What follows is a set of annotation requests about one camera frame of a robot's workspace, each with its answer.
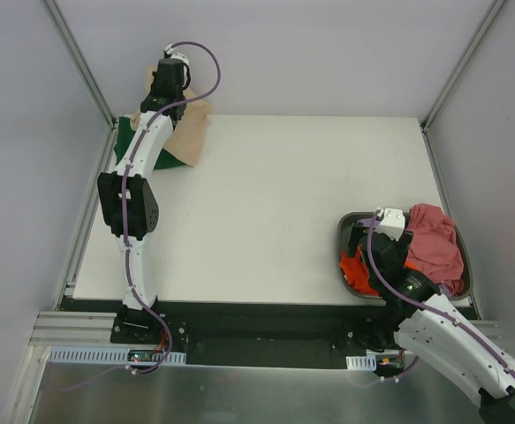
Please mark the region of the beige t shirt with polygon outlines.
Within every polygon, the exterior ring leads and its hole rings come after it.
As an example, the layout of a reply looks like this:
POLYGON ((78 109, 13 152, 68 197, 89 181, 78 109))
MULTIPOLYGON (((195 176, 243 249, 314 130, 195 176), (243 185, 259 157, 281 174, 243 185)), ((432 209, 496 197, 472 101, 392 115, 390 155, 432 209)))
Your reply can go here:
MULTIPOLYGON (((154 65, 150 65, 147 68, 145 83, 146 94, 153 80, 151 72, 155 69, 154 65)), ((212 108, 204 99, 188 103, 182 118, 176 124, 172 135, 163 143, 161 150, 164 149, 168 151, 177 159, 184 162, 186 166, 196 166, 201 159, 201 153, 206 141, 208 116, 210 112, 212 112, 212 108)), ((131 127, 135 131, 135 135, 129 148, 134 144, 133 142, 137 141, 141 130, 145 126, 144 124, 146 124, 154 114, 155 112, 150 111, 147 112, 147 117, 143 117, 145 113, 141 113, 139 107, 137 111, 131 115, 131 127)))

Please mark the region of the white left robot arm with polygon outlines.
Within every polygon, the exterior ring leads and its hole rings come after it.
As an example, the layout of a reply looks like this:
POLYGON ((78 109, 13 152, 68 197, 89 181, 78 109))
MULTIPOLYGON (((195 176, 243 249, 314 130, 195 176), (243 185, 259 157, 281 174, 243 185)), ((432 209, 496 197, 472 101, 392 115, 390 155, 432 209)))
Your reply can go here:
POLYGON ((126 307, 141 310, 156 300, 149 246, 159 207, 148 178, 165 141, 186 108, 189 65, 178 57, 159 61, 147 97, 140 105, 137 130, 114 170, 97 179, 102 217, 117 239, 124 260, 126 307))

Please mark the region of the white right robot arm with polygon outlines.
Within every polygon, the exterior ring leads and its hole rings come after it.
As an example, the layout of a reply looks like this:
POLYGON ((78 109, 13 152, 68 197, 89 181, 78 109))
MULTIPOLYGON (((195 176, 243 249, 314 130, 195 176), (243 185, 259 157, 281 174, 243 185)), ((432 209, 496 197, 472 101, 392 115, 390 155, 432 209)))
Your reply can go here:
POLYGON ((486 423, 515 423, 515 359, 452 301, 465 287, 454 224, 424 236, 399 210, 349 214, 337 227, 338 267, 356 297, 383 301, 354 330, 361 347, 406 350, 454 383, 486 423))

